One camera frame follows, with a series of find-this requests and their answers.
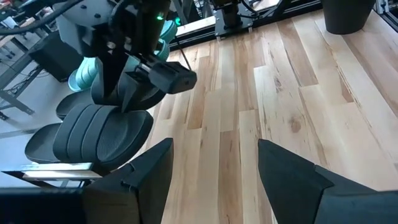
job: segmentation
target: metal frame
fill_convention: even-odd
[[[258,11],[259,14],[265,16],[261,16],[260,18],[253,20],[252,27],[255,28],[263,26],[319,9],[322,9],[321,0],[281,0],[276,6]],[[179,41],[181,48],[184,48],[214,39],[216,39],[215,24],[187,34],[182,34],[171,41],[169,46],[170,50],[173,51],[179,49],[177,41]]]
[[[22,66],[20,64],[17,65],[17,68],[13,68],[14,66],[12,66],[11,68],[9,68],[5,73],[3,73],[3,75],[0,77],[0,99],[5,100],[8,104],[4,105],[2,107],[0,107],[0,111],[4,110],[4,109],[8,109],[8,108],[12,108],[12,107],[16,107],[19,110],[27,113],[28,115],[32,115],[35,113],[35,111],[33,111],[32,109],[30,109],[28,106],[26,106],[25,104],[23,104],[21,101],[19,101],[17,99],[17,97],[32,83],[32,81],[37,77],[37,75],[43,70],[41,67],[37,66],[35,68],[35,72],[29,77],[27,78],[27,80],[25,81],[25,83],[22,85],[22,87],[20,89],[17,90],[15,95],[10,95],[8,94],[6,91],[4,91],[4,88],[6,86],[8,86],[8,84],[10,84],[10,82],[13,81],[13,79],[15,77],[18,76],[18,74],[28,65],[31,63],[32,59],[26,55],[29,59],[23,58],[20,63],[22,64]],[[0,114],[0,119],[6,120],[8,119],[8,117],[1,113]]]
[[[56,187],[45,181],[61,180],[66,186],[69,181],[80,181],[81,186],[89,184],[92,180],[100,179],[110,172],[94,163],[77,164],[30,164],[12,166],[0,169],[0,172],[16,177],[38,187]]]
[[[16,38],[16,42],[12,41],[14,44],[17,45],[22,51],[25,52],[25,54],[18,59],[13,65],[10,66],[2,75],[0,75],[0,100],[5,100],[8,102],[8,104],[4,106],[0,106],[0,111],[12,107],[16,107],[20,109],[21,111],[32,115],[34,111],[30,109],[28,106],[20,102],[17,97],[32,83],[32,81],[40,74],[40,72],[43,70],[42,68],[37,68],[36,71],[26,80],[26,82],[23,84],[23,86],[17,90],[15,95],[10,95],[4,89],[23,71],[23,69],[26,68],[31,62],[33,62],[33,59],[30,57],[29,52],[31,50],[35,50],[35,46],[38,44],[41,44],[44,39],[41,39],[38,41],[35,46],[29,50],[26,48],[24,45],[22,45]],[[8,117],[0,112],[0,119],[6,120]]]
[[[388,23],[396,32],[398,32],[398,18],[390,12],[388,0],[376,0],[376,12]]]
[[[378,14],[383,14],[385,12],[389,12],[390,7],[388,0],[376,0],[376,12]]]
[[[172,0],[172,1],[173,1],[175,10],[177,11],[177,14],[178,14],[178,16],[179,16],[179,18],[181,20],[181,23],[183,25],[188,24],[187,18],[185,17],[184,11],[183,11],[182,6],[180,4],[180,0]]]
[[[251,12],[249,12],[248,9],[246,9],[246,7],[243,6],[243,4],[238,4],[238,9],[239,9],[238,14],[245,15],[245,16],[251,16]],[[247,30],[249,32],[252,31],[253,19],[241,17],[241,25],[238,25],[237,27],[234,27],[234,28],[226,29],[223,12],[221,9],[215,11],[214,17],[216,19],[215,35],[216,35],[217,40],[221,40],[222,37],[226,37],[228,35],[235,34],[238,32],[245,32]]]

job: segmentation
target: hardwood floor plank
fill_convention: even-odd
[[[275,66],[276,72],[282,74],[289,86],[297,90],[300,83],[289,61],[277,24],[269,24],[259,30],[262,32],[262,50],[266,65]]]
[[[226,40],[220,42],[220,51],[218,55],[218,73],[221,75],[221,85],[235,84],[234,69],[234,45],[233,41]]]
[[[398,173],[377,144],[354,103],[334,106],[336,126],[345,145],[341,159],[351,180],[375,190],[398,189]]]
[[[253,76],[253,66],[248,62],[249,55],[252,54],[244,38],[234,39],[234,69],[236,86],[238,88],[239,111],[257,109],[257,98],[255,82]]]
[[[327,33],[324,21],[315,17],[323,37],[333,51],[341,68],[343,79],[348,84],[366,122],[371,127],[381,148],[394,162],[398,162],[398,119],[384,100],[372,80],[341,36]]]
[[[310,127],[310,131],[311,131],[310,133],[308,133],[308,140],[309,140],[310,145],[312,146],[310,148],[311,152],[312,152],[312,158],[313,158],[312,162],[322,166],[323,168],[330,169],[328,161],[326,159],[325,150],[322,146],[321,140],[319,139],[317,130],[315,129],[315,126],[310,118],[310,113],[308,112],[308,109],[305,106],[305,100],[303,98],[301,91],[299,91],[299,95],[300,95],[300,101],[303,104],[304,115],[307,117],[306,124],[308,127]]]
[[[210,56],[210,42],[198,44],[196,47],[198,48],[198,58]]]
[[[199,68],[197,71],[198,81],[192,91],[192,105],[188,120],[188,129],[198,129],[202,127],[203,110],[205,104],[206,93],[206,76],[208,74],[208,66],[210,64],[209,57],[199,59]]]
[[[206,91],[219,90],[221,88],[222,74],[218,73],[220,46],[216,40],[210,42],[210,62],[206,76]]]
[[[258,147],[260,136],[256,111],[239,112],[241,169],[243,190],[243,224],[260,224],[258,181]]]
[[[308,55],[324,96],[331,104],[353,102],[353,97],[340,78],[340,69],[330,47],[310,14],[293,18],[298,36]]]
[[[398,55],[394,55],[396,60],[391,64],[386,58],[394,59],[394,57],[392,55],[385,57],[385,54],[389,51],[381,49],[379,44],[377,46],[374,44],[375,42],[384,41],[382,39],[373,39],[361,30],[355,34],[344,36],[344,40],[394,114],[398,116],[398,89],[396,88],[398,85],[398,70],[394,68],[394,65],[398,67],[398,63],[396,63]]]
[[[221,131],[239,129],[238,91],[233,84],[221,90]]]
[[[387,44],[395,54],[398,54],[398,33],[376,12],[371,11],[362,30],[383,36],[386,40],[384,44]]]
[[[302,41],[294,27],[291,19],[277,23],[280,36],[282,37],[285,50],[289,57],[295,76],[300,86],[315,85],[318,83],[307,54],[303,48]]]
[[[395,71],[398,71],[398,46],[394,42],[389,42],[386,36],[380,32],[372,32],[367,30],[365,27],[359,31],[358,34],[365,36],[363,40],[366,40],[369,44],[373,45],[374,49],[377,50],[381,56],[379,60],[385,60]]]
[[[173,113],[175,95],[167,94],[161,102],[159,119],[170,119]]]
[[[266,65],[266,55],[262,50],[263,39],[260,30],[254,30],[251,35],[244,35],[243,40],[249,52],[247,63],[250,67],[260,67]]]
[[[218,180],[220,224],[242,224],[241,152],[237,129],[221,133]]]
[[[206,94],[201,134],[195,223],[218,223],[218,169],[220,154],[220,91]]]
[[[342,163],[345,146],[333,126],[334,119],[330,114],[330,105],[326,102],[320,85],[301,87],[300,91],[306,111],[322,144],[327,167],[345,176],[346,166]]]
[[[195,222],[201,132],[201,129],[193,129],[188,130],[184,135],[183,165],[180,170],[183,180],[177,187],[181,190],[181,208],[178,211],[176,224]]]
[[[185,91],[176,95],[172,119],[175,124],[185,124],[188,122],[188,112],[193,90]]]
[[[298,84],[271,65],[255,68],[254,76],[262,137],[318,164]]]

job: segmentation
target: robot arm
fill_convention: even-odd
[[[53,5],[60,10],[68,2]],[[84,57],[103,63],[98,98],[114,90],[130,56],[141,62],[147,82],[165,93],[192,89],[196,73],[178,62],[164,62],[154,55],[170,0],[84,0],[57,17],[61,39]]]

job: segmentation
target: table leg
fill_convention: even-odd
[[[35,34],[36,34],[37,36],[39,36],[40,38],[45,37],[45,32],[44,32],[43,30],[41,30],[41,29],[36,29],[36,30],[35,30]]]
[[[12,54],[10,53],[10,51],[7,51],[7,50],[4,50],[3,49],[4,48],[4,46],[3,47],[0,47],[0,53],[5,53],[4,55],[8,58],[8,59],[12,59]]]
[[[44,30],[44,32],[51,34],[52,31],[50,30],[50,28],[48,26],[43,26],[42,29]]]
[[[12,106],[15,106],[16,108],[20,109],[21,111],[32,115],[35,113],[35,111],[31,110],[28,106],[26,106],[25,104],[23,104],[21,101],[19,101],[17,98],[12,97],[11,95],[9,95],[8,93],[0,90],[0,98],[6,100],[9,104],[11,104]]]
[[[11,39],[11,42],[15,44],[19,49],[21,49],[24,53],[26,53],[29,49],[25,47],[19,40],[17,40],[15,37]]]
[[[13,56],[15,56],[15,53],[7,46],[3,46],[4,49],[6,49],[10,54],[12,54]]]
[[[0,119],[3,121],[8,120],[9,117],[7,117],[7,115],[5,115],[4,113],[0,112]]]

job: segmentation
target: gray floor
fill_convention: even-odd
[[[27,38],[28,40],[24,40],[18,37],[28,48],[32,47],[39,40],[39,37],[35,34],[28,34]],[[13,61],[23,55],[23,52],[12,43],[8,43],[7,46],[17,55],[12,61],[9,61],[5,56],[0,54],[0,59],[2,60],[2,63],[0,63],[0,74],[8,69],[3,63],[12,65]],[[28,74],[35,66],[35,63],[31,63],[23,71],[23,74]],[[7,121],[0,120],[0,168],[4,166],[31,164],[31,161],[29,161],[24,154],[24,149],[34,130],[47,124],[60,122],[55,114],[55,108],[65,96],[71,93],[71,91],[67,83],[59,83],[51,75],[40,74],[39,77],[18,97],[21,102],[35,111],[32,116],[16,108],[2,110],[10,119]],[[23,78],[23,75],[19,75],[19,77],[10,84],[10,87]],[[0,187],[28,186],[29,184],[26,182],[0,173]]]

